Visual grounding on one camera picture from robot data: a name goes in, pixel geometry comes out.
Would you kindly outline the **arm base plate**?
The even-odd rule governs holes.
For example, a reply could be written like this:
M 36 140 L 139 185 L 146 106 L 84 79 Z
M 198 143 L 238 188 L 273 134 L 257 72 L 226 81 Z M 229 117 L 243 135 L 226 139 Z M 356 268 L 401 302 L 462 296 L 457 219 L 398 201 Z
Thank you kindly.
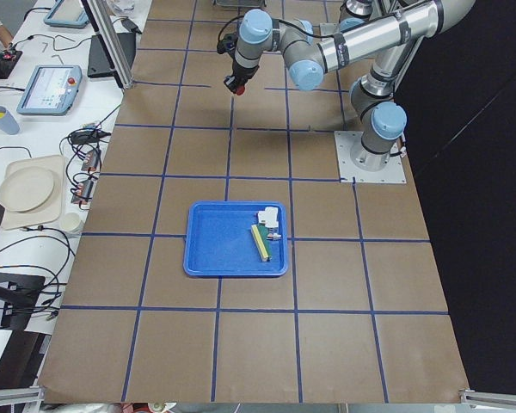
M 339 180 L 347 183 L 405 184 L 407 182 L 397 143 L 381 155 L 367 151 L 361 131 L 336 131 Z

